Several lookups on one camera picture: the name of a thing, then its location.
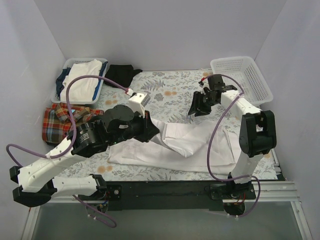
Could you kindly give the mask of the white long sleeve shirt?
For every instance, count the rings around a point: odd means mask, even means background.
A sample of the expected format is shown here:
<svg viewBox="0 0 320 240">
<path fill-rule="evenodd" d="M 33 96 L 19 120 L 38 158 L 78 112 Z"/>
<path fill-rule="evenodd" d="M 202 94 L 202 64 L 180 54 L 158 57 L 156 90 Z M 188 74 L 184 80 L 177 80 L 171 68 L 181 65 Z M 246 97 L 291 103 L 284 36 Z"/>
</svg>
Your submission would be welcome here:
<svg viewBox="0 0 320 240">
<path fill-rule="evenodd" d="M 163 122 L 153 124 L 160 130 L 149 142 L 130 139 L 109 149 L 108 161 L 114 164 L 138 165 L 184 172 L 206 172 L 207 156 L 211 171 L 227 175 L 235 167 L 241 153 L 238 136 L 218 127 L 210 141 L 216 122 L 200 124 Z"/>
</svg>

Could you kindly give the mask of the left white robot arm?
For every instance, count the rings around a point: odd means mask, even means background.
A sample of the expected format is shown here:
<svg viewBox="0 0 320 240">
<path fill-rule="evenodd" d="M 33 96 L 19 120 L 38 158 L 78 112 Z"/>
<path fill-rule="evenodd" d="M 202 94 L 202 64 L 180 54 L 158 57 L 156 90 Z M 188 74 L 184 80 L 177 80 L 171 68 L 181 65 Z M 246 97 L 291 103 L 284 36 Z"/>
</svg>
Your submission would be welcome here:
<svg viewBox="0 0 320 240">
<path fill-rule="evenodd" d="M 139 113 L 125 105 L 116 105 L 93 117 L 70 132 L 60 144 L 35 162 L 9 170 L 17 183 L 13 200 L 27 207 L 38 207 L 51 199 L 77 195 L 85 200 L 105 200 L 109 195 L 106 181 L 99 174 L 82 178 L 58 175 L 68 167 L 84 161 L 108 147 L 135 139 L 149 142 L 160 130 L 153 124 L 149 111 Z"/>
</svg>

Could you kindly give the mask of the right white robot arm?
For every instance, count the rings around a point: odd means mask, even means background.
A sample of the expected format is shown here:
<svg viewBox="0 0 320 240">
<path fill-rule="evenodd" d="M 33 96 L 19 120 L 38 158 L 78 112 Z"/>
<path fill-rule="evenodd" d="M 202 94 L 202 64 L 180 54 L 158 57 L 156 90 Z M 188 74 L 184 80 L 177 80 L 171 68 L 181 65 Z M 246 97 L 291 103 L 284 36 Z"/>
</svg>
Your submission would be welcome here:
<svg viewBox="0 0 320 240">
<path fill-rule="evenodd" d="M 199 81 L 201 90 L 195 91 L 188 114 L 206 116 L 212 107 L 225 107 L 223 115 L 232 112 L 241 120 L 239 146 L 241 149 L 234 169 L 226 179 L 215 177 L 217 183 L 209 187 L 212 199 L 224 197 L 237 199 L 253 194 L 252 179 L 254 170 L 264 155 L 277 145 L 275 115 L 272 111 L 263 111 L 252 105 L 243 96 L 243 87 L 235 81 L 227 85 L 224 74 L 212 74 Z"/>
</svg>

